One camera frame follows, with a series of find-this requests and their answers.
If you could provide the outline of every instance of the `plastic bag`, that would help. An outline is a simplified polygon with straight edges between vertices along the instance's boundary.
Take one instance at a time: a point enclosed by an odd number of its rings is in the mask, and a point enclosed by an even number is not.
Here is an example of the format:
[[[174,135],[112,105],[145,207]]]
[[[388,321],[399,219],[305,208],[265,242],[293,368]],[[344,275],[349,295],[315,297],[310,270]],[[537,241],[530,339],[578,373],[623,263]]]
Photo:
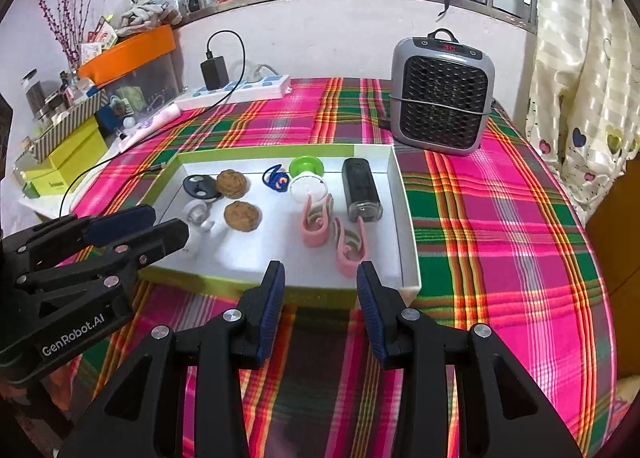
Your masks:
[[[182,21],[178,0],[131,0],[132,8],[124,12],[120,26],[116,28],[118,37],[157,28],[163,24],[176,25]]]

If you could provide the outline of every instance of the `yellow box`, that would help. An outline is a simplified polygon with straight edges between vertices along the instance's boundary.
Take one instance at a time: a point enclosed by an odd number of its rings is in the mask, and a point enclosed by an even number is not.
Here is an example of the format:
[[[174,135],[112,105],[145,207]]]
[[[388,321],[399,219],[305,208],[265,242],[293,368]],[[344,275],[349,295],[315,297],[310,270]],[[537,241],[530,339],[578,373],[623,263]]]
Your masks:
[[[24,172],[25,180],[41,196],[64,194],[71,182],[107,152],[95,117],[86,120],[37,167]],[[78,187],[82,178],[75,184]]]

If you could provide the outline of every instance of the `pink heart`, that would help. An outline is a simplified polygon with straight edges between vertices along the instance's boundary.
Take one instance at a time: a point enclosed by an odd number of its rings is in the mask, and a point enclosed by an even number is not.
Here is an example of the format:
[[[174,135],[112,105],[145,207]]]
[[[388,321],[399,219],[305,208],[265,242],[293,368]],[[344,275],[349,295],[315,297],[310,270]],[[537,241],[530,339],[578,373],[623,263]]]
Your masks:
[[[551,152],[551,146],[544,140],[540,140],[540,151],[542,154],[549,154]]]

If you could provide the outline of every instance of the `blue heart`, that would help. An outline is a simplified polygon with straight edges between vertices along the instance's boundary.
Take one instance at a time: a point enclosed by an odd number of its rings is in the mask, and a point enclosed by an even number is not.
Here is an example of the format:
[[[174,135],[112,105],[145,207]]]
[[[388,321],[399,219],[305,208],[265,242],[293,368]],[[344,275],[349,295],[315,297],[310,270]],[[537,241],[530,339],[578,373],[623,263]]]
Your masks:
[[[587,137],[580,132],[577,127],[574,129],[573,134],[574,145],[576,147],[584,147],[587,144]]]

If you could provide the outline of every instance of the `plaid tablecloth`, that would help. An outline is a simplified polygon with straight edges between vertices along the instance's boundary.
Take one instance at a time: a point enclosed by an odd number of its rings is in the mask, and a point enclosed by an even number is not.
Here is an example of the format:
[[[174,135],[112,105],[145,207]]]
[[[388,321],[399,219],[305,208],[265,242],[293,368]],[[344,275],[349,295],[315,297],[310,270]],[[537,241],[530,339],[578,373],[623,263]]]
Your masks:
[[[387,112],[388,82],[348,78],[295,80],[293,92],[281,100],[225,105],[197,117],[199,111],[187,112],[179,127],[112,162],[76,213],[135,204],[153,176],[127,178],[177,152],[392,143],[378,127]],[[468,157],[403,145],[396,152],[422,276],[415,306],[455,327],[491,325],[551,399],[583,452],[592,454],[612,409],[614,335],[591,248],[564,194],[497,105],[481,148]],[[198,326],[232,303],[140,282],[134,304],[133,322],[74,363],[75,416],[153,326]],[[195,372],[188,380],[185,456],[193,455],[194,384]],[[402,372],[383,372],[373,359],[361,312],[287,305],[268,365],[241,375],[251,454],[388,457],[401,384]],[[452,375],[449,396],[454,457]]]

